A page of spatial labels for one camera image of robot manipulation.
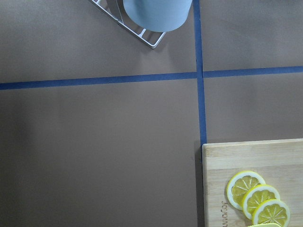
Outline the light blue cup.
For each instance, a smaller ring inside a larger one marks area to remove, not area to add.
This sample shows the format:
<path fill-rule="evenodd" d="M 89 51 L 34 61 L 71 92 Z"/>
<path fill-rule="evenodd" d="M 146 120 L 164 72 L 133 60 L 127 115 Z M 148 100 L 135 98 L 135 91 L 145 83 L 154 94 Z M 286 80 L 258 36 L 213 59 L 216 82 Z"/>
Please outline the light blue cup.
<path fill-rule="evenodd" d="M 182 26 L 189 14 L 192 0 L 124 0 L 129 18 L 153 32 L 169 32 Z"/>

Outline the lemon slice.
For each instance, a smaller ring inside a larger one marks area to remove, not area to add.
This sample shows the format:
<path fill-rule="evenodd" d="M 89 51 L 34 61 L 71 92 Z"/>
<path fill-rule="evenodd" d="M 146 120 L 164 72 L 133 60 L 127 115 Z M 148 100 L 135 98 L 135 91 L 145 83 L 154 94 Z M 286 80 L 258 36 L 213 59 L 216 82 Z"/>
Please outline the lemon slice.
<path fill-rule="evenodd" d="M 260 184 L 249 189 L 241 201 L 242 212 L 250 220 L 255 209 L 263 202 L 270 199 L 280 199 L 277 189 L 268 184 Z"/>
<path fill-rule="evenodd" d="M 270 199 L 257 206 L 251 222 L 253 225 L 275 223 L 280 227 L 287 227 L 290 219 L 291 212 L 287 204 L 278 199 Z"/>
<path fill-rule="evenodd" d="M 264 178 L 254 171 L 238 172 L 226 185 L 226 197 L 234 208 L 242 210 L 241 201 L 246 192 L 257 185 L 265 183 Z"/>

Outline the lemon slice middle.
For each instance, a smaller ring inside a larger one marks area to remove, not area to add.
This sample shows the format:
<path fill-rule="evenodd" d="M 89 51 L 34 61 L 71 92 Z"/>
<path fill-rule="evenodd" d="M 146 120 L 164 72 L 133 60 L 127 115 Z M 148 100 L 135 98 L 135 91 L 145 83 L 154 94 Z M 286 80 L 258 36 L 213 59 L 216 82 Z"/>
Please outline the lemon slice middle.
<path fill-rule="evenodd" d="M 268 184 L 260 184 L 249 189 L 241 201 L 242 212 L 250 220 L 255 209 L 263 202 L 270 199 L 280 199 L 277 189 Z"/>

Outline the bamboo cutting board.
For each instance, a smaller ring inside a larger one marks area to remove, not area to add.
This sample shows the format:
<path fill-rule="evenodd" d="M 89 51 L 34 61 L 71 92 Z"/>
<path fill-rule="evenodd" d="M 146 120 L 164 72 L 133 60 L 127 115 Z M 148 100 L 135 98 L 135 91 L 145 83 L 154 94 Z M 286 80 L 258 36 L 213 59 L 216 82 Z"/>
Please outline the bamboo cutting board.
<path fill-rule="evenodd" d="M 290 227 L 303 225 L 303 140 L 208 143 L 202 146 L 205 226 L 248 227 L 242 198 L 267 184 L 290 209 Z"/>

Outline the yellow-green plastic knife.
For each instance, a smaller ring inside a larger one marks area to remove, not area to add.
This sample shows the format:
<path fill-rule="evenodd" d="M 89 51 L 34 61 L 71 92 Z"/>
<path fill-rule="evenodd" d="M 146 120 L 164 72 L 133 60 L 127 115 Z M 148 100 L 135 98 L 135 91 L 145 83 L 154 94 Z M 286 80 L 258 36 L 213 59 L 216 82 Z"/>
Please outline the yellow-green plastic knife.
<path fill-rule="evenodd" d="M 277 223 L 262 223 L 262 224 L 250 225 L 247 227 L 281 227 L 281 226 Z"/>

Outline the lemon slice outer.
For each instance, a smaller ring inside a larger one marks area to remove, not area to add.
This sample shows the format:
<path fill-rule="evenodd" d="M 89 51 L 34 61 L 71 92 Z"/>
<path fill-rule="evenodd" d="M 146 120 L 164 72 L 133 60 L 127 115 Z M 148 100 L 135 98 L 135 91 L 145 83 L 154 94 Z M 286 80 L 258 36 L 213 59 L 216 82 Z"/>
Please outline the lemon slice outer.
<path fill-rule="evenodd" d="M 257 206 L 251 222 L 253 225 L 275 223 L 280 227 L 287 227 L 290 219 L 291 212 L 287 204 L 278 199 L 270 199 Z"/>

